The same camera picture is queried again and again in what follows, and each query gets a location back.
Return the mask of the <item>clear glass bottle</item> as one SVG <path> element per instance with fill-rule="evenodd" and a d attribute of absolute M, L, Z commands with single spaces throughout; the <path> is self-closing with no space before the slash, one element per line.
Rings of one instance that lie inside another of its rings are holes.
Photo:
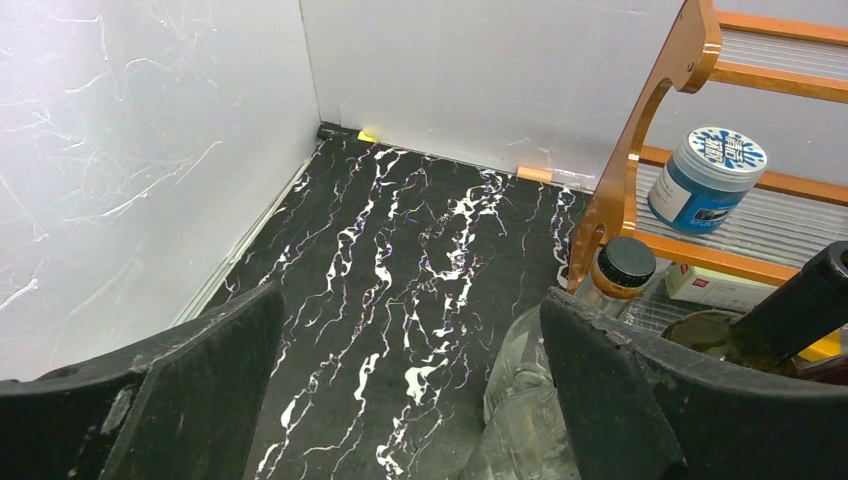
<path fill-rule="evenodd" d="M 598 252 L 574 295 L 613 317 L 640 296 L 656 271 L 643 242 L 617 237 Z M 519 315 L 507 331 L 483 397 L 479 444 L 463 479 L 577 479 L 540 324 L 540 309 Z"/>

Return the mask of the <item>orange wooden shelf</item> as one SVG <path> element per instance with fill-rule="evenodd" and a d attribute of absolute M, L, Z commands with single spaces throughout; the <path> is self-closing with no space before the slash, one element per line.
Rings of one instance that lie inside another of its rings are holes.
<path fill-rule="evenodd" d="M 664 258 L 779 285 L 847 236 L 847 5 L 843 1 L 678 1 L 662 44 L 613 65 L 643 84 L 570 246 L 566 285 L 622 236 Z M 690 235 L 652 215 L 647 196 L 699 126 L 740 132 L 766 172 L 715 231 Z"/>

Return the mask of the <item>yellow small object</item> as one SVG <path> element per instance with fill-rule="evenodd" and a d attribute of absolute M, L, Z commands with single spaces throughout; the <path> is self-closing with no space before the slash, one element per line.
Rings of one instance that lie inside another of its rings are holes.
<path fill-rule="evenodd" d="M 809 362 L 823 360 L 847 352 L 847 326 L 831 332 L 799 353 Z"/>

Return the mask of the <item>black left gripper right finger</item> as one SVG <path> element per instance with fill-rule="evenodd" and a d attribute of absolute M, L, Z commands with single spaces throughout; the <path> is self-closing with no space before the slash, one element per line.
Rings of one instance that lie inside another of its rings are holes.
<path fill-rule="evenodd" d="M 559 288 L 544 346 L 584 479 L 843 479 L 847 390 L 726 363 Z"/>

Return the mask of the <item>white small box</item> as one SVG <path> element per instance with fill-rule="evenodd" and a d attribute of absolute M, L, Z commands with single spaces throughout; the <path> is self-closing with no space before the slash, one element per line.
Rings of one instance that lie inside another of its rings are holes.
<path fill-rule="evenodd" d="M 664 281 L 672 300 L 737 312 L 750 311 L 776 291 L 773 285 L 676 262 L 666 270 Z"/>

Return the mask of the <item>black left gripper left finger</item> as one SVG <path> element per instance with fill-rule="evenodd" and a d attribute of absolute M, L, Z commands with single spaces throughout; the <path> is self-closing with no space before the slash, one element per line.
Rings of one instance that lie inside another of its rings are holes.
<path fill-rule="evenodd" d="M 285 300 L 263 284 L 198 318 L 1 384 L 5 479 L 239 479 Z"/>

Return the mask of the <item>orange tape piece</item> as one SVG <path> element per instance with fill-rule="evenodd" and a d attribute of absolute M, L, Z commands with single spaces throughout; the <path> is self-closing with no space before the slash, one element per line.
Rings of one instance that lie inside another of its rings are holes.
<path fill-rule="evenodd" d="M 521 165 L 516 170 L 516 176 L 522 179 L 550 184 L 553 182 L 553 172 L 549 169 Z"/>

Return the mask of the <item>yellow tape piece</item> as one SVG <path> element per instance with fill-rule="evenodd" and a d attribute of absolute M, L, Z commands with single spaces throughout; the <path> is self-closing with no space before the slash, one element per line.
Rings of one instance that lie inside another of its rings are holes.
<path fill-rule="evenodd" d="M 364 142 L 376 143 L 376 140 L 363 130 L 358 132 L 357 139 Z"/>

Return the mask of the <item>dark green wine bottle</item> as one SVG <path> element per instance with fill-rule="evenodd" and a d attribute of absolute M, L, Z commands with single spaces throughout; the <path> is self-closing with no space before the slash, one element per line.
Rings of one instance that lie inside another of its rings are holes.
<path fill-rule="evenodd" d="M 660 336 L 690 350 L 761 372 L 796 378 L 794 358 L 847 323 L 847 242 L 836 241 L 743 315 L 690 314 Z"/>

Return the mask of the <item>blue lidded jar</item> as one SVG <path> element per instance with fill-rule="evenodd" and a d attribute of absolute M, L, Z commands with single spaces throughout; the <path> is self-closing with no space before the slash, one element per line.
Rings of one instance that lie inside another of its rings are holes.
<path fill-rule="evenodd" d="M 715 231 L 767 170 L 766 151 L 736 131 L 704 126 L 675 148 L 647 196 L 651 213 L 690 235 Z"/>

